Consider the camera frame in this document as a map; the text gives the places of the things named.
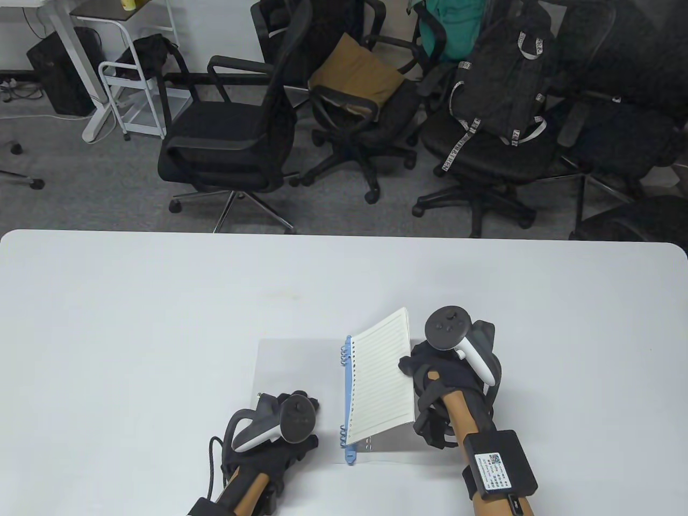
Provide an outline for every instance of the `brown cushion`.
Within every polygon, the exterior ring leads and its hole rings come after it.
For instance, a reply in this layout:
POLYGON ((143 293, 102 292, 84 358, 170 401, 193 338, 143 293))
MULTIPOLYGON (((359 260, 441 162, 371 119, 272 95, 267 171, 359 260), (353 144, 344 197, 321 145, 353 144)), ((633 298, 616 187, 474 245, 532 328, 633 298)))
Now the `brown cushion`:
MULTIPOLYGON (((404 82, 397 70, 377 59, 367 48, 361 47, 344 33, 334 51, 308 81, 310 89, 325 86, 337 92, 365 98, 380 109, 404 82)), ((360 107, 346 107, 361 114, 360 107)))

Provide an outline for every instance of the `white wall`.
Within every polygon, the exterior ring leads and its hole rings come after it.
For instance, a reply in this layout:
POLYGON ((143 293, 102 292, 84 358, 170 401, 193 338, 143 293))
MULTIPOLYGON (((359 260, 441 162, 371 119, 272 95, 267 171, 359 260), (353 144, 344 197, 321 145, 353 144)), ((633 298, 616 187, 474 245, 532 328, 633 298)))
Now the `white wall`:
MULTIPOLYGON (((192 72, 203 72, 208 59, 224 54, 262 61, 262 54, 250 16, 250 6, 257 0, 170 0, 182 43, 182 53, 192 72)), ((387 20, 383 34, 409 40, 413 34, 415 15, 406 14, 407 0, 384 0, 387 20)), ((157 0, 138 13, 127 27, 145 24, 146 21, 165 22, 164 4, 157 0)), ((36 10, 27 9, 32 27, 41 36, 43 28, 36 20, 36 10)), ((46 13, 38 13, 52 31, 46 13)), ((106 57, 116 58, 124 50, 119 31, 112 25, 92 25, 102 39, 106 57)), ((38 43, 21 13, 21 9, 0 8, 0 69, 31 69, 26 51, 38 43)), ((410 59, 407 52, 380 48, 381 54, 393 64, 401 65, 410 59)))

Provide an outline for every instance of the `blue notebook cover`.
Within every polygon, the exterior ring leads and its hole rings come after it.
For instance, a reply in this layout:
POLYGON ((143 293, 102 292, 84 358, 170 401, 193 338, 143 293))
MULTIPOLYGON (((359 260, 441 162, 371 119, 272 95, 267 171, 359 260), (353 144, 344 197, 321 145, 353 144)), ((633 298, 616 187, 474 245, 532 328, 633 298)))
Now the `blue notebook cover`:
POLYGON ((346 463, 353 466, 356 462, 356 445, 346 445, 346 434, 349 428, 349 412, 351 409, 351 393, 353 387, 354 372, 351 364, 351 335, 346 338, 346 343, 341 348, 341 365, 345 368, 345 401, 344 401, 344 424, 339 427, 339 444, 344 448, 344 458, 346 463))

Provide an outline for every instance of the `black box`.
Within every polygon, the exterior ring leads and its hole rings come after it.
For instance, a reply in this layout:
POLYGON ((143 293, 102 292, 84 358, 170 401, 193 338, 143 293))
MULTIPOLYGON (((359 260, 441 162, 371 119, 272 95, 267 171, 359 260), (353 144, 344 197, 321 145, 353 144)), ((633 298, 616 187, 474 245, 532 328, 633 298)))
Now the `black box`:
MULTIPOLYGON (((98 33, 87 27, 75 27, 74 30, 97 76, 98 65, 105 60, 98 33)), ((26 56, 56 113, 88 116, 93 112, 95 106, 91 96, 56 32, 34 46, 26 56)))
POLYGON ((484 500, 531 496, 537 482, 513 430, 470 433, 464 448, 480 497, 484 500))

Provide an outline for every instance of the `desk leg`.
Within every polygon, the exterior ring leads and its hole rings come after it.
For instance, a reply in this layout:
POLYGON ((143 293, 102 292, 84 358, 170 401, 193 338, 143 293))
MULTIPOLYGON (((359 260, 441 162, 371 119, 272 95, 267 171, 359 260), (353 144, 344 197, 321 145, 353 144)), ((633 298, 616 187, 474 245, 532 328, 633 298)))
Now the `desk leg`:
POLYGON ((48 11, 52 26, 55 27, 76 71, 81 77, 84 86, 86 86, 86 91, 91 96, 91 100, 96 106, 96 112, 91 117, 91 120, 89 120, 86 129, 84 129, 81 135, 85 142, 92 142, 96 139, 96 135, 110 115, 110 104, 107 101, 107 96, 105 95, 103 87, 100 85, 98 75, 91 66, 86 56, 86 52, 81 46, 81 42, 74 31, 74 24, 72 23, 71 16, 67 12, 66 6, 59 0, 52 0, 46 4, 45 9, 48 11))

